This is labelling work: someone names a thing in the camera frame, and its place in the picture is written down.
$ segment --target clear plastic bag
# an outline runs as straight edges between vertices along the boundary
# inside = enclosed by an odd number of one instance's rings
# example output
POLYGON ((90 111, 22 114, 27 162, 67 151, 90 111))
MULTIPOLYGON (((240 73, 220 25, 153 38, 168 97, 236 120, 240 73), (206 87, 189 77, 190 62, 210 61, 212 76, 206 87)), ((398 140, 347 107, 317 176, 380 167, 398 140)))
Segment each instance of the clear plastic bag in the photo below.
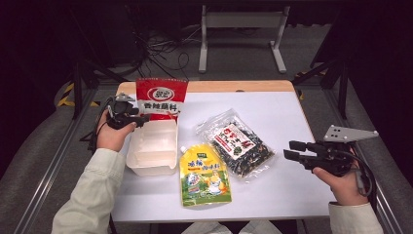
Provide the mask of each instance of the clear plastic bag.
POLYGON ((234 109, 207 119, 197 126, 196 134, 213 145, 228 171, 241 178, 268 169, 264 162, 276 155, 234 109))

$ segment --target red snack bag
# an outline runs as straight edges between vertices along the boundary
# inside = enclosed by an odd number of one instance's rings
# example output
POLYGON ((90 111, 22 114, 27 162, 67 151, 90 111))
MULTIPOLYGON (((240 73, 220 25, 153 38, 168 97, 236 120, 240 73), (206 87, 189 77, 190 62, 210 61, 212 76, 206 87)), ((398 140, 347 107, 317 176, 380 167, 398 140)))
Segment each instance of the red snack bag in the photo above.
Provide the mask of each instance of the red snack bag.
POLYGON ((186 96, 188 80, 175 78, 137 78, 136 100, 139 112, 150 120, 177 120, 186 96))

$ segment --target wooden table edge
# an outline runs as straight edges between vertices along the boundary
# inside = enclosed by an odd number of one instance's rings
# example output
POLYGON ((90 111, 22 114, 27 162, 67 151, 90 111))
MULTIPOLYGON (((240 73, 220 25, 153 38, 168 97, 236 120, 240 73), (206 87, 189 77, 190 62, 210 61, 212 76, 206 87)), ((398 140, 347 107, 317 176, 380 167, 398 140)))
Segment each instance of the wooden table edge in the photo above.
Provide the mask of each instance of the wooden table edge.
MULTIPOLYGON (((287 80, 259 80, 259 81, 190 81, 188 93, 214 92, 295 92, 290 81, 287 80)), ((135 82, 124 82, 119 85, 119 94, 136 93, 135 82)))

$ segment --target white plastic container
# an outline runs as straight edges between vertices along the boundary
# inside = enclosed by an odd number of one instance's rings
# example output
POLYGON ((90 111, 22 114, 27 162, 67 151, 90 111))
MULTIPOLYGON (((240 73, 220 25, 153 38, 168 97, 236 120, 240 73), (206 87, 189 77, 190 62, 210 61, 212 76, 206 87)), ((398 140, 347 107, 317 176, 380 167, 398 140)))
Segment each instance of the white plastic container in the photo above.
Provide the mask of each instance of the white plastic container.
POLYGON ((149 121, 131 134, 127 166, 138 176, 176 172, 178 127, 175 120, 149 121))

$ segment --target hand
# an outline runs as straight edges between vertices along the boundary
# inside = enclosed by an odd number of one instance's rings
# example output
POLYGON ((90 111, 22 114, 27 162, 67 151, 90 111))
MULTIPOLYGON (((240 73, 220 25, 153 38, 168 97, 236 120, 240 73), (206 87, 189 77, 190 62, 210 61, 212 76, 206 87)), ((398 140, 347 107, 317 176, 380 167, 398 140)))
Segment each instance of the hand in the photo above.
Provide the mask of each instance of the hand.
POLYGON ((331 187, 339 205, 358 206, 368 203, 368 199, 358 193, 354 171, 349 171, 342 177, 332 175, 322 168, 314 168, 313 173, 331 187))
POLYGON ((103 111, 97 127, 97 148, 106 148, 119 152, 124 145, 125 137, 134 131, 136 123, 132 122, 120 130, 110 128, 106 123, 107 109, 103 111))

